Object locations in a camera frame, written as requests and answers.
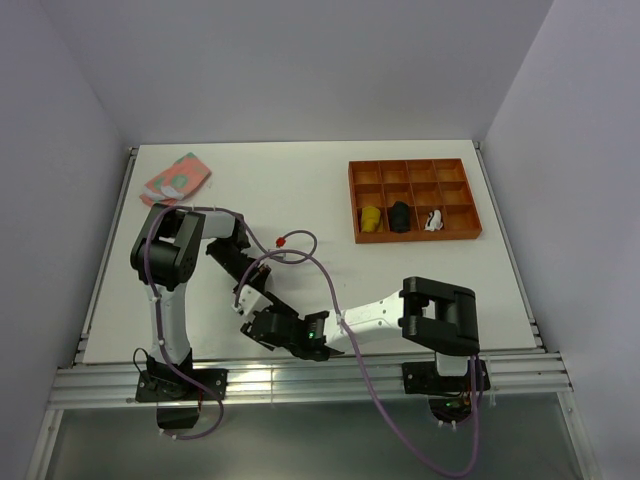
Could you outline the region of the white black striped sock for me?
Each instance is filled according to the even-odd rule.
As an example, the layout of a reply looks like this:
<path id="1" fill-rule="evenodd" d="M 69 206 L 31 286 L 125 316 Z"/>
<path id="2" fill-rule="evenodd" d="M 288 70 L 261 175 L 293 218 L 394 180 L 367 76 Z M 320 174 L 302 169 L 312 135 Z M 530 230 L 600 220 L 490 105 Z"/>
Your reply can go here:
<path id="1" fill-rule="evenodd" d="M 444 227 L 442 212 L 435 209 L 429 212 L 424 224 L 424 230 L 428 232 L 440 231 Z"/>

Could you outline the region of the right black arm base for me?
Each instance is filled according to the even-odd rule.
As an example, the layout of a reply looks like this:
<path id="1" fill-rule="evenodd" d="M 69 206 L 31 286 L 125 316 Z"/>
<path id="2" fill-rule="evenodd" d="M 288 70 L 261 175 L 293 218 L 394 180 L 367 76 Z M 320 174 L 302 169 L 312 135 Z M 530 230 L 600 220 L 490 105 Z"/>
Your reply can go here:
<path id="1" fill-rule="evenodd" d="M 427 398 L 432 416 L 451 427 L 465 423 L 491 390 L 489 369 L 477 356 L 447 357 L 401 364 L 404 392 Z"/>

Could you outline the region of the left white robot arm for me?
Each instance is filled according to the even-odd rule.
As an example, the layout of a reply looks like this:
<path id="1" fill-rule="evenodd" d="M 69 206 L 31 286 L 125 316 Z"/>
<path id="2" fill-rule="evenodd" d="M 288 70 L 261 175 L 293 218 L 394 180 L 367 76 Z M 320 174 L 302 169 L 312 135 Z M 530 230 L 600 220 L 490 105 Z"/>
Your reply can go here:
<path id="1" fill-rule="evenodd" d="M 248 273 L 247 283 L 280 314 L 297 316 L 286 303 L 266 291 L 270 273 L 255 266 L 245 251 L 258 240 L 244 216 L 230 210 L 183 210 L 155 203 L 130 254 L 131 267 L 146 286 L 151 307 L 153 343 L 148 366 L 166 366 L 159 388 L 172 399 L 183 399 L 195 386 L 192 348 L 186 331 L 186 285 L 198 260 L 201 242 L 209 239 L 206 254 L 235 281 Z"/>

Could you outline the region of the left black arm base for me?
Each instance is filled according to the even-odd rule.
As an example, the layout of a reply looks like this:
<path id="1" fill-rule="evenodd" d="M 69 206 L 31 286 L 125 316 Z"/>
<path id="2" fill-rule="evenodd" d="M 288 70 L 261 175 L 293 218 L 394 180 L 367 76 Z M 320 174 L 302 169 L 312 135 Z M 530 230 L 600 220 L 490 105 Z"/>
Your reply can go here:
<path id="1" fill-rule="evenodd" d="M 153 358 L 146 350 L 137 348 L 133 364 L 138 371 L 135 402 L 156 405 L 156 423 L 164 432 L 178 437 L 200 438 L 201 434 L 187 434 L 200 419 L 205 401 L 214 401 L 220 407 L 217 427 L 224 413 L 222 401 L 226 396 L 228 370 L 223 368 L 195 369 L 192 354 L 176 369 Z"/>

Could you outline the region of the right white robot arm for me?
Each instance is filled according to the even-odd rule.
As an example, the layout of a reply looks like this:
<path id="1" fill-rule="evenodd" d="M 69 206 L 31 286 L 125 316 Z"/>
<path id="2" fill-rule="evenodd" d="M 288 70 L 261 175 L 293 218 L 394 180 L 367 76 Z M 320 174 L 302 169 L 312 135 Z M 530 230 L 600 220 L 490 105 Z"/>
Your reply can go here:
<path id="1" fill-rule="evenodd" d="M 304 317 L 275 295 L 251 285 L 239 288 L 233 308 L 247 321 L 241 332 L 269 350 L 284 349 L 307 361 L 325 362 L 371 342 L 402 338 L 436 355 L 435 383 L 452 390 L 480 351 L 475 293 L 421 277 L 403 280 L 391 295 L 358 307 Z"/>

